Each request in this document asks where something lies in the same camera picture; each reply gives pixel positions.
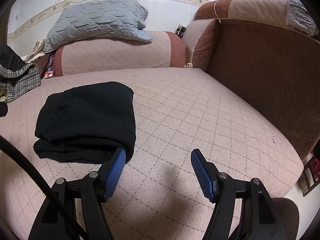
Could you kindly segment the black pants with white print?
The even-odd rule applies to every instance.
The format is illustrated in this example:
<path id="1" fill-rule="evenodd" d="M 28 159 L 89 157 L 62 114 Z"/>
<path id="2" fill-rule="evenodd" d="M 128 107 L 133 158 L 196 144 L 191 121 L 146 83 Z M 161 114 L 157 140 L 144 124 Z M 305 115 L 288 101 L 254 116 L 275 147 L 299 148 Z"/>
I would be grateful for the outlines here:
<path id="1" fill-rule="evenodd" d="M 37 117 L 33 148 L 60 163 L 102 164 L 136 142 L 134 92 L 119 82 L 96 83 L 48 96 Z"/>

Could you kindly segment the pink quilted sofa seat cover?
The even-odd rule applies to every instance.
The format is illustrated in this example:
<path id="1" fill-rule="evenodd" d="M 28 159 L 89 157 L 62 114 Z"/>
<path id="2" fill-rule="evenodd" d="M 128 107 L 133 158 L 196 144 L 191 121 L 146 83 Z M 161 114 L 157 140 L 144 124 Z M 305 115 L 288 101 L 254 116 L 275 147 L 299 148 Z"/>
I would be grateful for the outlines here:
<path id="1" fill-rule="evenodd" d="M 50 94 L 108 81 L 133 90 L 136 118 L 135 153 L 103 205 L 115 239 L 203 237 L 214 206 L 190 163 L 195 148 L 235 179 L 259 178 L 272 197 L 285 196 L 302 173 L 302 161 L 282 133 L 200 69 L 124 69 L 44 80 L 9 105 L 1 135 L 48 184 L 82 178 L 98 165 L 63 164 L 35 154 L 36 119 Z"/>

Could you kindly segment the houndstooth checked jacket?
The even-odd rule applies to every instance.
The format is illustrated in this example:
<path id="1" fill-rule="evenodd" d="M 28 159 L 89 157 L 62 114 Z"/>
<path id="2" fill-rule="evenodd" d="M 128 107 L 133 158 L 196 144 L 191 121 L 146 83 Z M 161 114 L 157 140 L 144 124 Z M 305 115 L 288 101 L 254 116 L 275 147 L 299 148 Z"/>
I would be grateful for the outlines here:
<path id="1" fill-rule="evenodd" d="M 1 102 L 11 103 L 40 85 L 38 65 L 26 63 L 8 45 L 1 43 Z"/>

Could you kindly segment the colourful snack packet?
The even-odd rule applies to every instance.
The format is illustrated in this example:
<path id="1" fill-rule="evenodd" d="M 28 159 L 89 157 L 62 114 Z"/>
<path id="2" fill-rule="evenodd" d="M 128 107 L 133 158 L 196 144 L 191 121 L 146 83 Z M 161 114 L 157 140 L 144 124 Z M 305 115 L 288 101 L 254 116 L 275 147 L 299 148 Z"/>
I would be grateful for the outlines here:
<path id="1" fill-rule="evenodd" d="M 48 64 L 46 66 L 46 69 L 44 71 L 44 78 L 48 79 L 54 76 L 54 54 L 50 54 Z"/>

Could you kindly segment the red brown small cushion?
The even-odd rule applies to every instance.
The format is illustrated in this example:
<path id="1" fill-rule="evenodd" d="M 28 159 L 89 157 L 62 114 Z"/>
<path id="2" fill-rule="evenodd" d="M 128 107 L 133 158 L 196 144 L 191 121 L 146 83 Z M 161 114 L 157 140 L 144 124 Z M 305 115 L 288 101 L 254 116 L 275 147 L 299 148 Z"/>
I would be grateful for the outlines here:
<path id="1" fill-rule="evenodd" d="M 217 19 L 191 22 L 183 34 L 185 61 L 206 72 L 217 45 L 221 23 Z"/>

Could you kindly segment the pink and red bolster cushion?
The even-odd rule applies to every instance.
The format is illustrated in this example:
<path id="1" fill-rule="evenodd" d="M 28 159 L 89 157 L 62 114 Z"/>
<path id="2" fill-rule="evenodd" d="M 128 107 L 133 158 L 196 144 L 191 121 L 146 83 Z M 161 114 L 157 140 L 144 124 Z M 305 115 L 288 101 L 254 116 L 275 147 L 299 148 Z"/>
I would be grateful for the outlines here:
<path id="1" fill-rule="evenodd" d="M 108 38 L 88 39 L 59 48 L 54 56 L 54 75 L 133 68 L 184 67 L 185 47 L 169 31 L 149 31 L 153 40 L 143 43 Z"/>

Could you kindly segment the grey quilted pillow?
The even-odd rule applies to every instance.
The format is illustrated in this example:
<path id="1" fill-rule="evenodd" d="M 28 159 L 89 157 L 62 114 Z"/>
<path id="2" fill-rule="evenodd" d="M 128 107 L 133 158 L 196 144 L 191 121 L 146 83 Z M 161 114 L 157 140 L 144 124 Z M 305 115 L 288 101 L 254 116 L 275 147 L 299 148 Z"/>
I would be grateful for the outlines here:
<path id="1" fill-rule="evenodd" d="M 105 0 L 67 6 L 47 34 L 43 52 L 74 41 L 112 38 L 152 42 L 145 31 L 149 12 L 136 0 Z"/>

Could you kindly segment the small dark keychain object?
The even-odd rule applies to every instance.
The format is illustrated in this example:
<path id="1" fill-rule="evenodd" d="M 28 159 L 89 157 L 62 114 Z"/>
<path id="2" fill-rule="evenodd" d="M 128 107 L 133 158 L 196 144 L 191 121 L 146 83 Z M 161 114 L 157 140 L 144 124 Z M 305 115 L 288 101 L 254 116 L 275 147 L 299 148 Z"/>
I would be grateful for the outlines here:
<path id="1" fill-rule="evenodd" d="M 175 34 L 176 34 L 179 38 L 182 38 L 185 31 L 186 31 L 186 27 L 179 24 L 179 25 L 178 25 L 178 28 L 177 28 L 176 31 L 175 31 Z"/>

